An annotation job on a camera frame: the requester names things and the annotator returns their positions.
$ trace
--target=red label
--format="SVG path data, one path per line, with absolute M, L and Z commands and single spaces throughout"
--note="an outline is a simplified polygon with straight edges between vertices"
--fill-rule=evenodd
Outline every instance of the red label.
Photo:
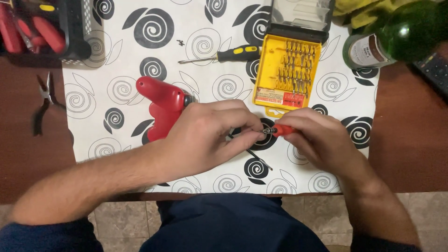
M 301 108 L 303 107 L 303 95 L 293 95 L 292 93 L 285 92 L 283 95 L 283 105 Z

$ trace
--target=clear plastic lid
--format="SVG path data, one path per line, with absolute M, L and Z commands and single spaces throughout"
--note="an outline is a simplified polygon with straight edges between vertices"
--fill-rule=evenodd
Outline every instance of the clear plastic lid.
M 272 22 L 324 30 L 330 0 L 273 0 Z

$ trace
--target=yellow plastic case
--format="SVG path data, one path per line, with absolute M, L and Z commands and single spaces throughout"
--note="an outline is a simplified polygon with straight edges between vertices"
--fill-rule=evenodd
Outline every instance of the yellow plastic case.
M 267 34 L 252 102 L 264 106 L 266 115 L 276 118 L 307 107 L 321 49 L 320 43 Z

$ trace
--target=left hand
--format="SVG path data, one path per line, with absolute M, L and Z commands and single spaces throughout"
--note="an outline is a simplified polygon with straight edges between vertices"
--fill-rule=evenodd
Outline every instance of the left hand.
M 230 130 L 238 127 L 242 134 L 227 141 Z M 262 129 L 260 119 L 241 100 L 192 103 L 160 140 L 160 178 L 168 182 L 211 170 L 263 139 L 258 132 Z

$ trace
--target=bottle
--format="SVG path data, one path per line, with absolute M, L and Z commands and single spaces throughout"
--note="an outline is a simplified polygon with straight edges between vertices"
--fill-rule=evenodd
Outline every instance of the bottle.
M 418 61 L 447 39 L 447 27 L 448 0 L 411 2 L 348 37 L 344 61 L 355 70 Z

